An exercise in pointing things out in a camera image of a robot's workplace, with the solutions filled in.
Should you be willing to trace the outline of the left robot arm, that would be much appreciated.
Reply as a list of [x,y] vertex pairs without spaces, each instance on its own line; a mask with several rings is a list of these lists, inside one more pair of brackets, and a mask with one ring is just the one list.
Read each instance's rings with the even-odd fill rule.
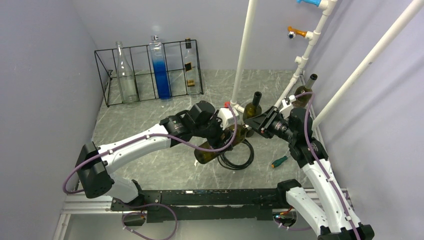
[[114,176],[124,165],[155,151],[184,144],[206,153],[221,153],[230,148],[235,131],[224,129],[219,111],[207,101],[160,120],[151,128],[102,146],[83,145],[73,172],[88,199],[100,196],[118,198],[131,210],[144,203],[140,185],[135,180]]

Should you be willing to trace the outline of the dark green wine bottle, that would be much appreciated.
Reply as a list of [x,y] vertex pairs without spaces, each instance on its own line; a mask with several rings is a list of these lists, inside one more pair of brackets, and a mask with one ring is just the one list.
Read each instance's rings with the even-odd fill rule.
[[261,98],[262,98],[262,93],[260,91],[256,91],[253,95],[252,101],[248,103],[244,108],[242,120],[247,129],[246,138],[252,137],[255,131],[252,130],[250,125],[245,123],[245,120],[256,117],[262,113],[262,107],[260,106]]

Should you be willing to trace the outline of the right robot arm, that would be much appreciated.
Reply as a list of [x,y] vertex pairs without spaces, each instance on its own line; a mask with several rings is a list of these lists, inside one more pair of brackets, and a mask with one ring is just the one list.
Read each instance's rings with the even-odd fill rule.
[[265,113],[247,118],[245,123],[260,136],[278,137],[288,143],[289,153],[312,183],[320,204],[315,203],[294,179],[278,183],[275,200],[289,206],[306,220],[319,240],[371,240],[375,232],[363,224],[349,205],[335,178],[328,154],[312,136],[312,118],[307,109],[293,108],[288,118],[271,107]]

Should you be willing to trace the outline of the clear square liquor bottle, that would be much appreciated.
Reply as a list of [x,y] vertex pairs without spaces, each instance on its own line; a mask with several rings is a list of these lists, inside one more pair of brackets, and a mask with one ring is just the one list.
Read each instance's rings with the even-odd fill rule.
[[187,93],[189,95],[198,95],[201,93],[201,81],[199,78],[197,54],[190,38],[186,38],[184,44],[183,67]]

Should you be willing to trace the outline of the blue rectangular glass bottle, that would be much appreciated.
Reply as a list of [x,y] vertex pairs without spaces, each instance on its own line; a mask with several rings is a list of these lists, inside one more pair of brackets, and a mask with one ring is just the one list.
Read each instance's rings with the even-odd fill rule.
[[149,44],[149,50],[158,97],[160,99],[169,99],[171,97],[171,90],[163,52],[163,44],[159,41],[157,35],[152,35],[151,40],[152,42]]

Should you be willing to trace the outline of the olive green wine bottle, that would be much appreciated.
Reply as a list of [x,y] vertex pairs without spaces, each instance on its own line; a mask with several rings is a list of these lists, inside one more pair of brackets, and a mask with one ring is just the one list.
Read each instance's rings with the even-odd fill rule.
[[[234,124],[230,125],[229,127],[227,127],[224,130],[224,133],[221,136],[221,139],[224,140],[224,143],[223,143],[224,145],[226,145],[227,142],[232,138],[232,134],[234,133],[234,130],[235,130]],[[234,140],[232,141],[232,143],[229,147],[227,147],[225,150],[222,150],[222,151],[219,151],[219,152],[208,152],[208,151],[204,151],[204,150],[195,149],[194,150],[195,159],[200,164],[203,164],[203,165],[209,163],[210,161],[219,157],[223,153],[225,153],[227,151],[232,151],[235,146],[237,146],[238,144],[240,144],[242,141],[245,140],[247,132],[248,132],[248,129],[247,129],[247,127],[245,127],[244,124],[237,124],[237,131],[235,133],[235,138],[234,138]]]

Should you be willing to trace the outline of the clear round glass bottle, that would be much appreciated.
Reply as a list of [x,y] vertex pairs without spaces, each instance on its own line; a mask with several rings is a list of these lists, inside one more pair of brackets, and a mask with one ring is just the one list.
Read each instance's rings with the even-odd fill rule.
[[127,61],[123,43],[116,41],[116,76],[121,100],[124,104],[135,103],[139,100],[134,72]]

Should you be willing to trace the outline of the brown-green wine bottle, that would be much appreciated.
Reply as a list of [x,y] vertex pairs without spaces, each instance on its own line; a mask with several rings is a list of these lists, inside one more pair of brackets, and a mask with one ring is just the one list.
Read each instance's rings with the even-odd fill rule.
[[[311,74],[308,81],[305,83],[305,85],[301,85],[300,87],[298,87],[296,91],[294,92],[294,95],[297,96],[302,93],[312,92],[312,86],[314,85],[317,79],[318,79],[317,74],[315,73]],[[309,102],[309,100],[311,99],[311,96],[312,96],[311,94],[306,94],[306,95],[297,97],[296,100],[292,103],[292,105],[295,108],[304,108]]]

